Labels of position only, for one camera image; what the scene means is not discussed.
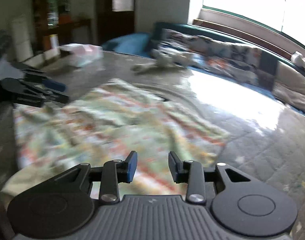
doorway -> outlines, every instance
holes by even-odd
[[[96,0],[98,42],[134,32],[135,0]]]

black object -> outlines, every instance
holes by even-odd
[[[291,198],[225,164],[203,168],[182,162],[170,152],[169,169],[176,183],[188,183],[180,195],[125,195],[118,183],[130,183],[137,153],[103,167],[79,164],[15,197],[8,218],[15,240],[46,239],[278,239],[287,240],[297,208]],[[89,197],[101,181],[99,199]],[[206,198],[205,182],[216,196]]]
[[[31,68],[24,63],[6,61],[2,55],[8,47],[9,39],[4,32],[1,32],[0,68],[10,64],[22,72],[23,78],[12,78],[12,74],[7,73],[9,77],[0,80],[0,102],[11,101],[36,107],[42,107],[45,102],[50,100],[63,104],[68,103],[69,97],[62,93],[65,85],[52,81],[45,75],[45,72]]]

patterned pillow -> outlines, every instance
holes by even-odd
[[[188,35],[170,29],[163,29],[163,46],[171,46],[180,50],[191,50],[205,57],[220,57],[238,60],[255,68],[259,67],[261,49],[255,45],[223,42],[201,35]]]
[[[189,42],[191,39],[193,39],[193,37],[194,36],[176,32],[174,30],[163,29],[161,40],[162,43],[187,49],[189,47]]]
[[[209,57],[204,68],[217,74],[229,76],[240,83],[258,85],[258,77],[254,72],[254,67],[242,61]]]
[[[229,58],[243,61],[255,68],[259,68],[261,49],[255,45],[226,42],[231,47],[231,56]]]

pillow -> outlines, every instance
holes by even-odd
[[[161,42],[187,49],[190,39],[193,39],[193,36],[170,29],[163,29]]]
[[[175,47],[175,46],[169,46],[165,43],[158,44],[157,50],[159,50],[160,52],[162,52],[164,54],[174,54],[174,53],[178,53],[178,52],[188,52],[188,50],[186,50],[186,49],[182,49],[180,47]]]
[[[205,69],[232,77],[240,83],[258,85],[258,77],[254,73],[254,67],[242,61],[209,57],[206,61]]]
[[[279,82],[275,82],[272,94],[281,101],[305,112],[305,95],[292,91]]]
[[[226,42],[231,46],[231,59],[243,61],[255,68],[259,68],[261,49],[255,45]]]
[[[281,61],[278,61],[275,80],[284,87],[305,95],[305,77]]]
[[[105,50],[107,51],[114,51],[114,48],[118,46],[118,42],[117,41],[107,41],[105,43]]]
[[[217,41],[205,36],[193,36],[169,29],[163,29],[161,44],[189,49],[206,57],[242,61],[255,68],[259,67],[262,52],[255,45]]]

floral blanket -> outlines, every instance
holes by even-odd
[[[94,88],[71,104],[56,108],[18,105],[16,138],[21,170],[5,185],[12,196],[79,163],[102,166],[138,153],[131,184],[119,184],[124,194],[185,194],[168,168],[168,153],[210,166],[228,139],[228,132],[189,109],[134,87],[120,79]],[[92,198],[98,198],[94,183]]]

